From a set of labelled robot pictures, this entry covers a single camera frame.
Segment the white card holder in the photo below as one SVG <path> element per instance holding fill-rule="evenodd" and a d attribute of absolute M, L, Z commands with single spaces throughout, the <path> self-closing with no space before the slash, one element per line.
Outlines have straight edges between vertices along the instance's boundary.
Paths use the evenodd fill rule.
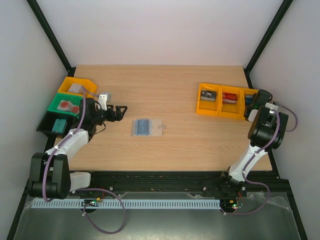
<path fill-rule="evenodd" d="M 162 119 L 140 118 L 132 121 L 131 135 L 135 137 L 161 137 L 166 125 Z"/>

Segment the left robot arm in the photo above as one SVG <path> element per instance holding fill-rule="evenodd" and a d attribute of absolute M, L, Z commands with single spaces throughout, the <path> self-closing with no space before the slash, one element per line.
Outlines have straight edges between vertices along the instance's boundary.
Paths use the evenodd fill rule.
<path fill-rule="evenodd" d="M 87 188 L 91 183 L 91 174 L 84 171 L 71 172 L 70 160 L 96 135 L 97 126 L 121 121 L 127 109 L 125 105 L 102 105 L 91 97 L 81 99 L 80 118 L 65 137 L 47 151 L 37 152 L 32 156 L 28 195 L 49 202 L 53 199 L 65 199 L 70 192 Z"/>

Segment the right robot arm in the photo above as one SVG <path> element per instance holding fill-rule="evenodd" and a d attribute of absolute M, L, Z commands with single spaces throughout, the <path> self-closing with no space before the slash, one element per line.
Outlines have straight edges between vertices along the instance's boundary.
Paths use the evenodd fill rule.
<path fill-rule="evenodd" d="M 244 192 L 244 183 L 255 164 L 283 142 L 289 116 L 271 103 L 272 97 L 270 92 L 258 90 L 244 113 L 246 120 L 252 123 L 247 135 L 249 145 L 242 157 L 222 172 L 217 190 L 223 196 Z"/>

